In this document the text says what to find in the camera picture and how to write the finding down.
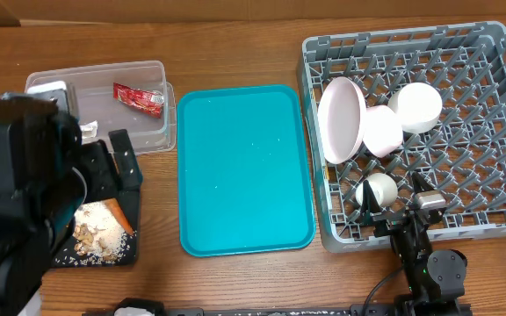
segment blue tray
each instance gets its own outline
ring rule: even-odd
[[[285,85],[196,91],[177,107],[183,248],[303,248],[315,235],[298,96]]]

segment gray dish rack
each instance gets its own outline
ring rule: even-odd
[[[387,104],[408,83],[429,83],[444,108],[436,127],[406,134],[378,159],[364,146],[347,162],[327,163],[317,121],[325,87],[346,76],[368,106]],[[298,69],[302,111],[314,163],[314,190],[323,246],[330,252],[389,247],[362,227],[354,191],[374,172],[389,174],[411,199],[408,173],[417,171],[443,191],[447,212],[429,230],[432,241],[506,236],[506,28],[498,22],[442,25],[304,40]]]

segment table surface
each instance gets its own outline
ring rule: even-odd
[[[163,25],[0,28],[0,93],[22,91],[35,71],[159,60],[176,99],[193,90],[272,83],[295,89],[302,40],[309,36],[499,20],[506,16],[358,18]],[[302,250],[198,259],[179,243],[177,150],[140,156],[140,259],[133,267],[61,269],[46,274],[43,313],[79,314],[126,297],[205,309],[349,306],[399,266],[389,249],[331,254],[318,234]],[[506,238],[447,241],[469,265],[462,302],[477,315],[506,314]],[[403,276],[375,296],[407,292]]]

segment black cable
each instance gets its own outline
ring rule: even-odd
[[[372,299],[372,297],[374,296],[374,294],[376,293],[376,291],[380,287],[382,287],[382,285],[386,284],[387,281],[389,281],[392,278],[394,278],[395,276],[397,276],[398,273],[400,273],[402,270],[403,270],[403,267],[401,266],[400,268],[396,269],[392,273],[388,274],[386,277],[384,277],[382,279],[382,281],[380,281],[378,284],[376,284],[376,286],[374,286],[374,288],[372,289],[372,291],[370,291],[370,293],[368,293],[368,296],[366,297],[365,304],[362,305],[362,312],[360,313],[360,316],[366,316],[366,309],[368,308],[368,304],[370,304],[370,300]]]

